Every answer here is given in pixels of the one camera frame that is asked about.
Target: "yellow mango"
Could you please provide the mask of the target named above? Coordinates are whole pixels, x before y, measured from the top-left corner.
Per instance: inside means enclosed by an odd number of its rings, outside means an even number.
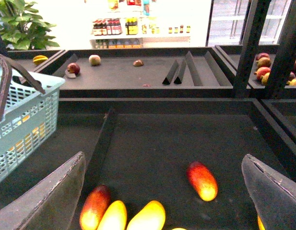
[[[258,216],[258,226],[259,226],[259,229],[260,230],[265,230],[264,226],[263,226],[263,223],[261,221],[261,218]]]
[[[162,230],[165,219],[166,213],[163,205],[153,200],[131,219],[127,230]]]
[[[127,224],[127,209],[122,201],[116,200],[106,210],[98,230],[124,230]]]

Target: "yellow fruit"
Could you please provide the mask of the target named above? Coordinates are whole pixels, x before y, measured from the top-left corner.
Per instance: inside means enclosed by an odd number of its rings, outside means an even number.
[[[122,201],[113,202],[106,210],[98,230],[124,230],[127,224],[127,209]]]
[[[163,205],[153,200],[131,219],[127,230],[161,230],[165,219],[166,213]]]
[[[33,62],[36,64],[36,65],[40,65],[42,62],[48,60],[48,58],[44,55],[38,55],[36,57],[33,58]]]
[[[286,84],[288,84],[288,85],[292,85],[292,86],[296,85],[296,78],[294,78],[294,79],[288,81]]]
[[[270,73],[266,73],[262,78],[262,85],[267,85],[267,81],[269,78]]]
[[[259,225],[259,230],[265,230],[263,223],[261,221],[261,218],[258,216],[258,225]]]

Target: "mango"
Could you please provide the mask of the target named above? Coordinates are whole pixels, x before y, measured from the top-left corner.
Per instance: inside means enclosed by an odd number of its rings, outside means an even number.
[[[124,230],[127,224],[127,209],[122,201],[113,202],[106,210],[98,230]]]
[[[163,205],[152,200],[130,220],[127,230],[162,230],[165,219]]]
[[[296,78],[288,81],[286,84],[291,85],[291,86],[295,86],[296,85]]]
[[[217,181],[204,164],[198,161],[191,163],[187,168],[187,178],[202,200],[212,201],[216,198]]]
[[[106,185],[96,187],[87,197],[80,214],[82,230],[96,230],[110,203],[110,191]]]
[[[258,226],[259,226],[259,230],[265,230],[264,226],[263,226],[263,223],[260,219],[260,217],[258,216]]]

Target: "produce bin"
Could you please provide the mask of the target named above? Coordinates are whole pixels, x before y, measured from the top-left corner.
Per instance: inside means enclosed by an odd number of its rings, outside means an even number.
[[[222,54],[223,58],[221,58],[222,63],[229,65],[227,67],[228,71],[236,74],[236,70],[238,68],[238,63],[240,59],[240,53],[242,50],[242,46],[215,46],[215,48]],[[279,45],[263,45],[259,46],[258,53],[268,53],[270,58],[273,60],[276,56],[277,49]],[[257,65],[255,60],[253,62],[251,75],[249,77],[249,86],[251,87],[250,97],[255,98],[264,98],[265,96],[265,86],[263,86],[258,80],[256,75],[253,73],[256,72]],[[286,99],[296,99],[296,86],[285,86],[284,93],[282,95],[283,98]]]
[[[43,65],[45,65],[47,62],[49,62],[51,59],[57,57],[58,54],[59,54],[59,50],[9,51],[8,57],[10,57],[11,59],[18,62],[27,71],[47,74],[46,72],[40,72],[39,69]],[[44,55],[44,56],[48,57],[49,59],[37,66],[33,62],[33,58],[38,55]]]
[[[296,181],[296,145],[255,99],[60,99],[58,124],[55,135],[0,184],[0,207],[79,150],[89,165],[72,230],[80,229],[84,199],[101,183],[112,201],[125,202],[129,219],[156,199],[166,209],[165,230],[252,230],[257,216],[243,157],[250,153]],[[215,175],[214,201],[203,202],[188,183],[192,161]]]
[[[63,77],[66,83],[60,97],[231,97],[233,86],[222,66],[217,63],[215,48],[145,48],[122,50],[70,50],[70,58],[58,58],[63,65],[57,65],[54,76]],[[101,65],[91,66],[90,55],[101,57]],[[142,67],[133,62],[142,60]],[[181,71],[181,84],[174,81]],[[174,62],[178,68],[170,73]],[[81,70],[75,79],[66,75],[68,64],[76,62]],[[164,85],[170,75],[172,81]]]
[[[262,102],[282,129],[296,143],[296,99],[263,100]]]

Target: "sauce bottle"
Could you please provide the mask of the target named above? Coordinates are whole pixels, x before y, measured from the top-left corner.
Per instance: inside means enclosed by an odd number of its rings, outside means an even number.
[[[127,35],[130,35],[130,31],[129,31],[129,19],[127,18],[126,19],[126,22],[125,22],[125,32]]]
[[[107,35],[107,24],[106,20],[102,21],[102,35]]]

